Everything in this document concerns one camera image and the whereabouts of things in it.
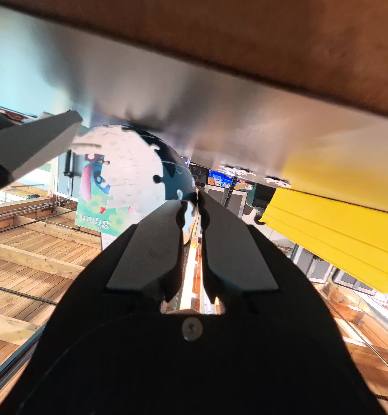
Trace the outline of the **grey metal pipe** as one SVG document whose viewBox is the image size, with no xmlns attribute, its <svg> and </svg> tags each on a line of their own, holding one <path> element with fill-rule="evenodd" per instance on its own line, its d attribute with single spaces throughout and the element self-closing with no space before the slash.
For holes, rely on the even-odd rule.
<svg viewBox="0 0 388 415">
<path fill-rule="evenodd" d="M 44 324 L 34 333 L 18 350 L 16 350 L 4 363 L 0 365 L 0 388 L 2 388 L 25 364 L 34 353 L 34 350 L 41 339 L 46 328 Z"/>
</svg>

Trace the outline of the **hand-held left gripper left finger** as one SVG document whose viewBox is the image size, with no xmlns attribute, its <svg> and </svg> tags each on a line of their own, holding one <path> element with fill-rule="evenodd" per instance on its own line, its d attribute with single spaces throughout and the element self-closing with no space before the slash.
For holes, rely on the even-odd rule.
<svg viewBox="0 0 388 415">
<path fill-rule="evenodd" d="M 114 293 L 169 302 L 182 283 L 187 202 L 168 200 L 142 219 L 107 283 Z"/>
</svg>

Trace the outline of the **partly built white puzzle ball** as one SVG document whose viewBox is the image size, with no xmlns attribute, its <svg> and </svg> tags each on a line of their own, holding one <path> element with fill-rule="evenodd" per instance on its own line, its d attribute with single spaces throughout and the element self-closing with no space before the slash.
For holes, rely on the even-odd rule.
<svg viewBox="0 0 388 415">
<path fill-rule="evenodd" d="M 183 158 L 162 139 L 136 127 L 103 125 L 84 136 L 102 144 L 104 176 L 116 201 L 144 217 L 168 200 L 198 205 L 192 174 Z"/>
</svg>

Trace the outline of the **cartoon puzzle box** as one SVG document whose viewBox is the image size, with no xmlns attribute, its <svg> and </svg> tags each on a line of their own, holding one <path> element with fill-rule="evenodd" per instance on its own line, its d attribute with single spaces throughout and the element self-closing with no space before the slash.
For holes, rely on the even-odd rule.
<svg viewBox="0 0 388 415">
<path fill-rule="evenodd" d="M 116 201 L 104 176 L 107 166 L 101 154 L 84 156 L 75 218 L 75 225 L 100 234 L 103 249 L 141 219 L 133 206 Z"/>
</svg>

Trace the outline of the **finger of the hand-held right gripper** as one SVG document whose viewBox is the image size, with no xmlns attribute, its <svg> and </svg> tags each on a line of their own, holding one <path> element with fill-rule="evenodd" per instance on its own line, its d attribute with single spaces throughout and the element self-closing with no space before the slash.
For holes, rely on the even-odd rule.
<svg viewBox="0 0 388 415">
<path fill-rule="evenodd" d="M 14 171 L 10 182 L 68 150 L 82 123 L 77 111 L 14 124 Z"/>
</svg>

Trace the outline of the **yellow plastic bin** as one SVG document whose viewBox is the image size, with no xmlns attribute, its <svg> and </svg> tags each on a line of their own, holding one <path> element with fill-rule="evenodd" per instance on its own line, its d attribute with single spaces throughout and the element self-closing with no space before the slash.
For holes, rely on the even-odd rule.
<svg viewBox="0 0 388 415">
<path fill-rule="evenodd" d="M 278 188 L 261 221 L 381 293 L 388 293 L 388 212 Z"/>
</svg>

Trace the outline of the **grey partition panel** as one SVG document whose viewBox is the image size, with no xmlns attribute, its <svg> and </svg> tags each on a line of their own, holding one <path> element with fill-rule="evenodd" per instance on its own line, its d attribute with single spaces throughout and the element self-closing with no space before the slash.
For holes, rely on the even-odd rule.
<svg viewBox="0 0 388 415">
<path fill-rule="evenodd" d="M 290 259 L 312 283 L 325 284 L 333 269 L 333 266 L 329 262 L 297 244 L 292 251 Z"/>
</svg>

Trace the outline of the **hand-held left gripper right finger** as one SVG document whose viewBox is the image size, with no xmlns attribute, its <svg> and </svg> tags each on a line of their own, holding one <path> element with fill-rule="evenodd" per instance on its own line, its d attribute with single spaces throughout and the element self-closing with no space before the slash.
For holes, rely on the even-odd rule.
<svg viewBox="0 0 388 415">
<path fill-rule="evenodd" d="M 230 304 L 249 294 L 279 291 L 246 223 L 207 193 L 198 193 L 203 287 L 209 300 Z"/>
</svg>

